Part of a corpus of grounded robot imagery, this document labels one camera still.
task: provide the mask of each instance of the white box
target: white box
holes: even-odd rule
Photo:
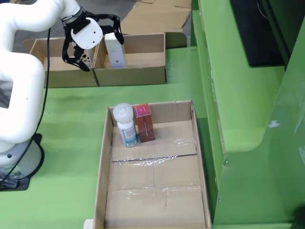
[[[124,58],[124,45],[120,44],[120,42],[116,39],[114,33],[105,35],[105,43],[112,69],[126,68]]]

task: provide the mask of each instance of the black cable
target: black cable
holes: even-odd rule
[[[257,7],[258,7],[258,10],[259,10],[259,12],[261,13],[261,15],[262,15],[265,19],[268,20],[267,16],[265,16],[265,15],[263,14],[263,12],[261,11],[261,7],[259,6],[259,0],[257,0]]]
[[[36,134],[40,123],[42,121],[42,117],[43,117],[43,113],[44,113],[44,109],[46,106],[46,102],[47,102],[47,96],[48,96],[48,87],[49,87],[49,74],[50,74],[50,33],[51,33],[51,28],[49,28],[48,31],[48,41],[47,41],[47,56],[48,56],[48,69],[47,69],[47,80],[46,80],[46,92],[44,94],[44,100],[43,100],[43,105],[42,105],[42,111],[41,111],[41,116],[40,119],[38,121],[37,124],[37,128],[35,130],[34,135]],[[25,153],[28,151],[33,139],[34,139],[34,135],[31,137],[30,142],[28,143],[27,147],[25,148],[25,150],[23,151],[22,155],[19,157],[19,159],[17,160],[17,162],[15,163],[15,165],[13,166],[13,168],[11,168],[11,170],[9,171],[9,173],[5,176],[5,178],[0,182],[0,187],[1,185],[4,183],[4,181],[9,178],[10,174],[14,171],[14,169],[16,168],[16,166],[19,164],[19,162],[22,160],[22,158],[24,157]]]

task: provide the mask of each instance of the floor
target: floor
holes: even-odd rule
[[[24,4],[32,4],[36,0],[22,0]],[[77,2],[87,11],[92,13],[111,13],[124,19],[134,6],[135,0],[77,0]],[[187,20],[183,27],[184,34],[191,37],[191,18]],[[61,21],[58,19],[51,30],[51,37],[63,37],[64,30]],[[23,41],[26,39],[46,38],[47,32],[28,32],[17,31],[14,41],[14,52],[27,52],[23,47]]]

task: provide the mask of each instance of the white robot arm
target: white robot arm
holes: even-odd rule
[[[89,69],[84,67],[85,64],[82,65],[80,57],[84,49],[91,49],[101,42],[103,31],[105,34],[114,32],[118,40],[123,43],[119,28],[120,18],[115,15],[95,15],[83,11],[76,0],[37,0],[32,5],[0,4],[0,81],[13,82],[9,107],[0,107],[0,174],[2,175],[5,174],[3,171],[12,167],[18,156],[22,154],[22,147],[17,149],[20,147],[18,145],[29,141],[35,133],[45,83],[45,70],[36,57],[12,52],[15,32],[45,31],[53,26],[59,17],[64,23],[66,36],[63,61],[77,65],[84,71]],[[114,27],[98,25],[100,19],[106,18],[114,21]],[[70,58],[66,50],[72,41],[77,47],[74,57]],[[15,152],[15,149],[18,153],[13,155],[7,153],[12,150]],[[31,170],[24,172],[22,176],[17,176],[17,179],[28,175]]]

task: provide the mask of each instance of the metal base plate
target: metal base plate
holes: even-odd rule
[[[43,164],[43,161],[44,161],[44,151],[43,151],[43,149],[42,149],[42,147],[40,145],[41,139],[42,139],[42,135],[41,134],[35,134],[34,135],[34,141],[35,141],[35,143],[38,145],[38,147],[41,150],[41,160],[40,160],[39,165],[37,166],[37,168],[30,175],[28,175],[27,177],[20,179],[17,188],[3,188],[3,189],[0,189],[0,192],[25,191],[25,190],[28,189],[28,187],[30,185],[31,177],[37,173],[37,171],[41,168],[41,166]]]

